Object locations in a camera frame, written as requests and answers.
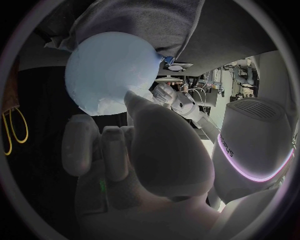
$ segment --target light blue balloon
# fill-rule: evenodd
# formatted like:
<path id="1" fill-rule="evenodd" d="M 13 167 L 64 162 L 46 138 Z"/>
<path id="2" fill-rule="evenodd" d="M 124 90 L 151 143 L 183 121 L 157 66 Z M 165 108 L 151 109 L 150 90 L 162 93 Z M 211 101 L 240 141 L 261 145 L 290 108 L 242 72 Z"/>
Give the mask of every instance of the light blue balloon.
<path id="1" fill-rule="evenodd" d="M 162 56 L 140 37 L 104 32 L 82 43 L 71 54 L 65 85 L 74 102 L 90 116 L 126 112 L 128 90 L 148 92 L 159 71 Z"/>

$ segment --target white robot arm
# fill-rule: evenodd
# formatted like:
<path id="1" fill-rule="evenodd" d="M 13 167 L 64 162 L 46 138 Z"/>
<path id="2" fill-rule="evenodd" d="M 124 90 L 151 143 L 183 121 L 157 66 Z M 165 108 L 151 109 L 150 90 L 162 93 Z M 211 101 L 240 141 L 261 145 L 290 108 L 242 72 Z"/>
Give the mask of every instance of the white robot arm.
<path id="1" fill-rule="evenodd" d="M 185 119 L 191 119 L 194 125 L 215 143 L 220 130 L 210 122 L 206 113 L 200 111 L 190 94 L 174 91 L 171 86 L 165 83 L 158 84 L 152 94 L 162 106 L 171 108 Z"/>

